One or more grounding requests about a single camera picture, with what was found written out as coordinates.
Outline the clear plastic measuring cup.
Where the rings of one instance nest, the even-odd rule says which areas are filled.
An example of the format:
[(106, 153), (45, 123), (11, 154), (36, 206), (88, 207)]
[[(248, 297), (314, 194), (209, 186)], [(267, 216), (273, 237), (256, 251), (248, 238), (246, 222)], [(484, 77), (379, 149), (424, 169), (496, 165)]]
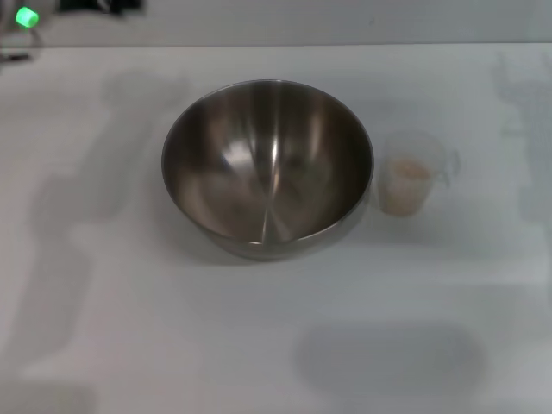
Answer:
[(454, 149), (446, 147), (438, 138), (431, 134), (419, 130), (407, 130), (388, 135), (384, 142), (377, 178), (380, 209), (380, 175), (384, 164), (389, 159), (409, 159), (424, 164), (431, 170), (433, 176), (433, 185), (430, 192), (439, 180), (445, 184), (449, 184), (450, 180), (458, 174), (461, 168), (459, 153)]

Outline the beige rice grains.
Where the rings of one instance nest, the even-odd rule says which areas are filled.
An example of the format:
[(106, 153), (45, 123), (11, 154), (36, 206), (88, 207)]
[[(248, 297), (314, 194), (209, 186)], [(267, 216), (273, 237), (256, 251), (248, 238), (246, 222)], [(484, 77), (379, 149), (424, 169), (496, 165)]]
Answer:
[(431, 170), (409, 159), (389, 159), (384, 164), (379, 182), (381, 209), (394, 216), (416, 214), (430, 194), (433, 185)]

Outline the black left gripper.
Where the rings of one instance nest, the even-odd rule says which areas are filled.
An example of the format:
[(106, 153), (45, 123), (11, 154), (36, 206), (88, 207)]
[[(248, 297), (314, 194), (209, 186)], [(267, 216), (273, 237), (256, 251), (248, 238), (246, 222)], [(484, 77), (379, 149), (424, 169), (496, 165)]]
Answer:
[(124, 14), (143, 9), (143, 0), (59, 0), (60, 13), (94, 11), (105, 14)]

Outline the stainless steel mixing bowl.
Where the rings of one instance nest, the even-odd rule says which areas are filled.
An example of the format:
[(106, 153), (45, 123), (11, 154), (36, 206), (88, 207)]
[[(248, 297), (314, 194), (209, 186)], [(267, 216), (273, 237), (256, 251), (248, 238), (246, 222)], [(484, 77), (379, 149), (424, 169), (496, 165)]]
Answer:
[(358, 116), (329, 93), (256, 79), (191, 104), (166, 136), (161, 171), (177, 208), (220, 248), (275, 261), (360, 221), (374, 154)]

